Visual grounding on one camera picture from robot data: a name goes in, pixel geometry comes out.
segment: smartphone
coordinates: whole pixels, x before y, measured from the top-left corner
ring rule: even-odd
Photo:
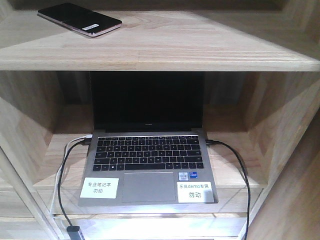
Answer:
[[[38,16],[89,37],[97,37],[120,28],[122,21],[72,3],[38,10]]]

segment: white label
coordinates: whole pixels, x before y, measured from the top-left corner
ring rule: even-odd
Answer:
[[[115,199],[119,178],[86,177],[80,198]]]
[[[212,199],[213,192],[211,182],[194,181],[177,183],[177,193],[179,203],[207,203]]]
[[[89,29],[93,29],[93,28],[96,28],[96,27],[98,27],[99,26],[99,24],[92,24],[92,25],[90,25],[90,26],[86,26],[86,27],[84,27],[84,28],[82,28],[82,30],[85,30],[85,31],[87,31],[87,30],[89,30]]]
[[[189,181],[188,172],[179,172],[179,181]]]

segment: laptop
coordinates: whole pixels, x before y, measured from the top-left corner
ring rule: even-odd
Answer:
[[[93,71],[94,133],[78,205],[217,203],[204,73]]]

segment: charging cable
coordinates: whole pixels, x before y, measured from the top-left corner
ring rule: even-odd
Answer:
[[[244,164],[241,161],[239,153],[236,150],[234,150],[231,146],[229,146],[228,144],[226,144],[222,141],[214,141],[211,139],[205,140],[205,143],[207,146],[223,145],[223,146],[227,147],[228,149],[230,149],[233,152],[233,154],[236,156],[236,158],[239,161],[239,164],[240,164],[242,172],[243,172],[244,181],[245,181],[246,187],[248,189],[248,202],[247,202],[247,209],[246,209],[246,228],[245,228],[245,234],[244,234],[244,240],[247,240],[248,230],[249,230],[249,220],[250,220],[249,219],[249,217],[250,217],[250,202],[251,202],[251,190],[250,190],[250,185],[249,185],[249,180],[248,180],[248,172],[246,171]]]

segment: black screen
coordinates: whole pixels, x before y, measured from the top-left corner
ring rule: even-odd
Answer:
[[[175,131],[202,127],[202,72],[90,73],[94,128]]]

